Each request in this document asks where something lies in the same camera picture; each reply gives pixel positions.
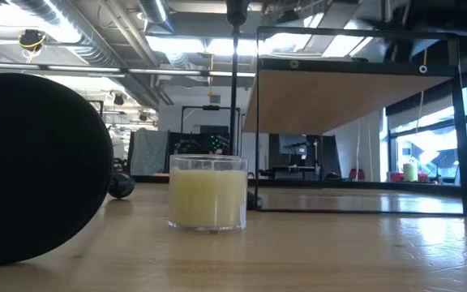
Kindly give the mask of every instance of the wooden table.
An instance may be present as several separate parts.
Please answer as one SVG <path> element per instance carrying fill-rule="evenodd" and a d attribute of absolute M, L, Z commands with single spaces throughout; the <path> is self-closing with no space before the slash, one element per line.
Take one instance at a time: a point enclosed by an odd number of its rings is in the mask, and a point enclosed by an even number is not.
<path fill-rule="evenodd" d="M 0 292 L 467 291 L 467 218 L 249 212 L 241 233 L 184 234 L 166 214 L 167 186 L 138 184 L 64 246 L 0 267 Z"/>

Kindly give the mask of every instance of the pole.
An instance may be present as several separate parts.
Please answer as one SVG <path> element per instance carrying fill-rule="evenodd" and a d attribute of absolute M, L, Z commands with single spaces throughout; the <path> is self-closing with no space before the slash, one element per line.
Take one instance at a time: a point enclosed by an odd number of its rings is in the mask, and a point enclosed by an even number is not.
<path fill-rule="evenodd" d="M 237 107 L 237 67 L 238 55 L 237 45 L 239 42 L 239 27 L 233 27 L 233 55 L 232 55 L 232 97 L 230 101 L 230 147 L 229 155 L 234 154 L 234 139 L 235 139 L 235 108 Z"/>

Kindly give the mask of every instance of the glass candle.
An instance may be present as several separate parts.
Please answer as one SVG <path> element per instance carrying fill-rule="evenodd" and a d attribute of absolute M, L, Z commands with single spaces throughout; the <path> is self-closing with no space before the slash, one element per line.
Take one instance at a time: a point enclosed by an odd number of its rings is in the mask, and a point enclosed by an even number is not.
<path fill-rule="evenodd" d="M 172 155 L 169 225 L 189 231 L 243 230 L 247 164 L 241 157 Z"/>

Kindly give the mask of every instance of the yellow candle wax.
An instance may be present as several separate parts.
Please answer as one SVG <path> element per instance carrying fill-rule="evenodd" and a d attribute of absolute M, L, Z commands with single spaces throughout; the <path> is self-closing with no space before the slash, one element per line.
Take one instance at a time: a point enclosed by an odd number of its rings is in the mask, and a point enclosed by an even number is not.
<path fill-rule="evenodd" d="M 170 221 L 186 227 L 244 227 L 246 172 L 170 171 Z"/>

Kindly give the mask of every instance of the ceiling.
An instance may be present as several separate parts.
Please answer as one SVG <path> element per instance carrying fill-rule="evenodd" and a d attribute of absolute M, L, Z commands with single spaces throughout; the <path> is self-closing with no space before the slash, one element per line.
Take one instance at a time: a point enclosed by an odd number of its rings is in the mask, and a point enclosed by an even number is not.
<path fill-rule="evenodd" d="M 169 34 L 160 26 L 149 24 L 145 30 L 144 17 L 139 9 L 139 0 L 71 0 L 73 11 L 81 15 L 91 27 L 91 37 L 101 38 L 109 45 L 117 59 L 129 68 L 173 68 L 167 56 L 181 54 L 188 60 L 187 65 L 193 70 L 231 71 L 232 41 L 231 26 L 225 17 L 224 1 L 216 0 L 166 0 L 169 7 L 169 21 L 174 34 Z M 22 2 L 22 0 L 7 0 L 7 2 Z M 62 2 L 60 0 L 30 0 L 30 2 Z M 125 27 L 129 37 L 119 29 L 112 15 L 102 3 L 115 2 L 120 10 L 125 12 L 129 21 L 121 19 L 117 6 L 109 5 L 111 12 L 119 18 L 119 24 Z M 404 4 L 406 0 L 391 0 L 391 7 Z M 255 72 L 255 33 L 260 25 L 295 25 L 319 28 L 368 28 L 355 19 L 380 19 L 380 0 L 255 0 L 251 3 L 247 20 L 242 26 L 241 40 L 238 52 L 239 72 Z M 277 24 L 282 11 L 301 7 L 298 11 L 300 19 L 288 24 Z M 46 31 L 49 36 L 40 54 L 31 60 L 31 64 L 53 64 L 87 66 L 87 60 L 75 54 L 75 47 L 59 44 L 59 36 L 68 36 L 65 30 L 56 31 L 56 27 L 43 19 L 21 10 L 17 6 L 0 5 L 0 62 L 25 63 L 29 52 L 19 47 L 17 37 L 25 29 Z M 134 38 L 132 31 L 138 32 L 144 45 Z M 343 40 L 338 36 L 313 36 L 293 38 L 291 36 L 272 36 L 274 41 L 269 52 L 284 52 L 293 54 L 323 54 L 332 52 L 332 57 L 349 54 L 343 51 L 347 41 L 352 41 L 354 47 L 362 40 Z M 264 42 L 263 49 L 270 41 Z M 363 57 L 369 60 L 383 58 L 383 43 L 379 40 L 368 40 L 351 57 Z M 12 71 L 8 68 L 0 71 Z M 115 110 L 112 92 L 121 92 L 126 96 L 126 102 L 121 108 L 126 115 L 121 116 L 123 123 L 138 120 L 140 112 L 149 109 L 158 110 L 160 106 L 208 105 L 208 93 L 212 90 L 221 96 L 221 106 L 229 105 L 230 78 L 214 77 L 213 79 L 195 76 L 155 76 L 134 74 L 134 78 L 148 89 L 146 100 L 138 97 L 138 90 L 128 88 L 124 78 L 117 75 L 89 75 L 69 71 L 29 71 L 30 74 L 44 75 L 59 83 L 75 89 L 89 100 L 105 102 L 105 110 Z M 251 78 L 238 81 L 238 106 L 246 109 L 249 89 L 253 83 Z"/>

